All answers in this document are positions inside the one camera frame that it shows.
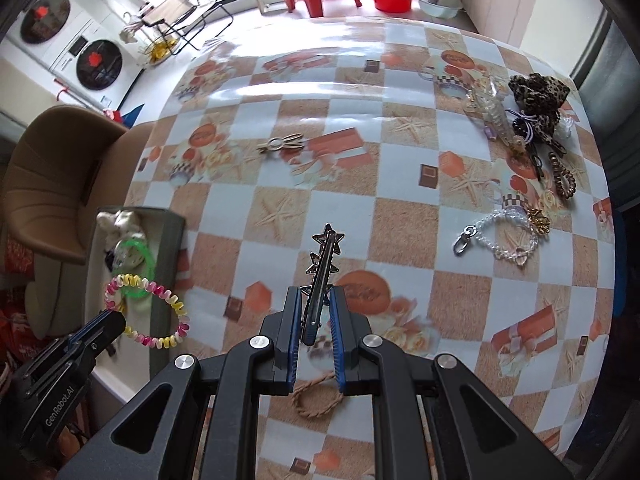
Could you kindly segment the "silver star hair clip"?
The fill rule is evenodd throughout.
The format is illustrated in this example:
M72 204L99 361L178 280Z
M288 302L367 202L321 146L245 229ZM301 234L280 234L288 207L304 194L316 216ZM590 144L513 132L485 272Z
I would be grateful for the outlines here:
M344 233L335 231L330 224L324 227L322 233L312 236L319 249L318 252L310 254L311 265L306 273L312 276L312 281L303 288L307 302L300 341L305 346L311 347L316 342L322 309L328 303L328 290L331 288L329 278L338 272L333 264L333 257L341 253L340 243L344 237Z

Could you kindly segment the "green cushion seat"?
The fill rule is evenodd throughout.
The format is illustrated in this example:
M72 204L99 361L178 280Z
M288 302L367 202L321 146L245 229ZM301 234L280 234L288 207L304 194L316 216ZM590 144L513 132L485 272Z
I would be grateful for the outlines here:
M25 311L38 339L67 335L84 322L87 268L34 257L34 280L25 290Z

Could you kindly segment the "grey storage tray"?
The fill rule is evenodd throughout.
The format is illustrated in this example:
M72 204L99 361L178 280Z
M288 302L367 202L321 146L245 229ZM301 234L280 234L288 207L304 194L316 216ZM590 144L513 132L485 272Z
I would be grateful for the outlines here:
M105 249L105 235L96 225L87 260L85 319L90 321L103 310L125 317L124 333L100 354L93 376L126 403L164 368L186 340L191 322L175 284L186 220L160 208L100 211L118 210L132 210L140 217L145 243L155 257L155 278L151 281L131 273L113 276L113 251Z

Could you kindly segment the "cream satin scrunchie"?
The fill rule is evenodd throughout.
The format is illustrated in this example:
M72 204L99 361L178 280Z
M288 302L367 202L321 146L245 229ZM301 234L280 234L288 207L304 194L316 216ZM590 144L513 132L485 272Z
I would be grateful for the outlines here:
M121 240L146 241L140 217L132 210L100 211L96 225L105 235L106 250L114 250Z

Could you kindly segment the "gold flower hair clip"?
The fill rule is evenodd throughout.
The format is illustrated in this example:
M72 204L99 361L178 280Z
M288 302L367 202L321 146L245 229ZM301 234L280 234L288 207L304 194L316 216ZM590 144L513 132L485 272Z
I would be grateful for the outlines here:
M535 230L538 236L547 237L550 233L550 220L540 210L534 207L526 209L526 216L529 225Z

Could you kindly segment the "brown leather chair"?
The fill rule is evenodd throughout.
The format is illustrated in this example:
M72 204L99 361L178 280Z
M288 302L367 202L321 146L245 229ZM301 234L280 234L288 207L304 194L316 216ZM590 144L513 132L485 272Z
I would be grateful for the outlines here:
M73 105L38 115L3 178L2 218L12 237L36 254L85 263L96 214L125 203L153 128L127 129Z

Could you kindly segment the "black small hair clip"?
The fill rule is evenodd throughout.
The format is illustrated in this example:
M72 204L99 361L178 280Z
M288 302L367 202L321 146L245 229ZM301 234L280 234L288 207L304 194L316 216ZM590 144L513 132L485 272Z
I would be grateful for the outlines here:
M536 144L534 142L527 143L526 152L529 157L530 163L533 166L536 179L539 182L542 182L542 180L544 180L544 165L542 164L542 160L538 155Z

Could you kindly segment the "clear plastic claw clip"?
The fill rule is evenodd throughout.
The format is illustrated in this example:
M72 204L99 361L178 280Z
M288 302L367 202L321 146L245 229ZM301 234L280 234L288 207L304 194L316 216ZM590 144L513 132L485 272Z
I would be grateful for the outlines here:
M514 133L503 105L505 96L503 88L494 77L475 81L468 91L473 110L482 115L488 139L500 140L510 148Z

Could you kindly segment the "leopard print scrunchie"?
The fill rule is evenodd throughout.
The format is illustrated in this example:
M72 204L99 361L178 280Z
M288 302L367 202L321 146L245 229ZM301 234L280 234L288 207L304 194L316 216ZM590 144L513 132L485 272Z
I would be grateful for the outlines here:
M551 141L570 87L559 79L538 73L528 77L512 76L508 86L518 106L512 122L514 132L525 140Z

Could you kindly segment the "light blue basin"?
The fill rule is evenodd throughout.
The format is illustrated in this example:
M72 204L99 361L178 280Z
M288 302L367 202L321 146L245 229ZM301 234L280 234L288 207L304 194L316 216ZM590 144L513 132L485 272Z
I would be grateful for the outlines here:
M450 20L455 18L462 9L460 0L438 0L438 3L431 3L430 0L416 0L420 9L431 18L442 18Z

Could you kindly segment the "black folding chair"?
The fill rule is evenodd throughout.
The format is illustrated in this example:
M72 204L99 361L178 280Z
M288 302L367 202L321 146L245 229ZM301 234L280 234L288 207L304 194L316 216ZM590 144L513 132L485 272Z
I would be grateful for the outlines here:
M198 51L194 39L204 30L209 17L220 11L228 22L216 33L218 38L234 22L228 5L240 0L163 0L148 4L139 13L141 24L158 33L158 41L172 56L186 47Z

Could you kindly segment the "white washing machine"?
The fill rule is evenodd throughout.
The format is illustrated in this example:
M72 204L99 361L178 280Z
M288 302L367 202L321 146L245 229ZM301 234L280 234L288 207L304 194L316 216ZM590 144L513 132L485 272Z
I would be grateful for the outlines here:
M118 36L123 27L105 0L30 0L8 39L79 99L118 110L142 72Z

